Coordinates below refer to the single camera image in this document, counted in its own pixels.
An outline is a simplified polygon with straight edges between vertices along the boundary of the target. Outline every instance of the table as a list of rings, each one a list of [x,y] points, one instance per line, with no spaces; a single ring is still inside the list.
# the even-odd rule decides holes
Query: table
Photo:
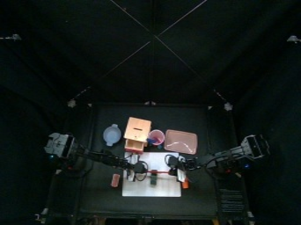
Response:
[[[74,108],[66,131],[72,132],[78,141],[91,150],[107,149],[114,155],[123,157],[125,139],[107,147],[102,132],[110,124],[118,124],[125,133],[130,117],[151,121],[151,129],[163,132],[173,129],[197,134],[197,157],[237,146],[232,115],[222,106],[98,104],[92,109]],[[166,151],[147,146],[145,152]],[[86,170],[88,173],[82,180],[80,192],[74,195],[79,195],[76,204],[72,204],[75,207],[64,210],[72,211],[76,218],[98,215],[113,218],[205,220],[218,216],[217,184],[202,169],[190,173],[194,183],[187,190],[181,190],[181,197],[175,198],[122,197],[122,185],[111,187],[111,175],[122,175],[123,171],[90,160],[86,162]],[[71,186],[66,186],[67,192],[71,189]],[[60,201],[63,198],[55,201],[54,207],[59,208]]]

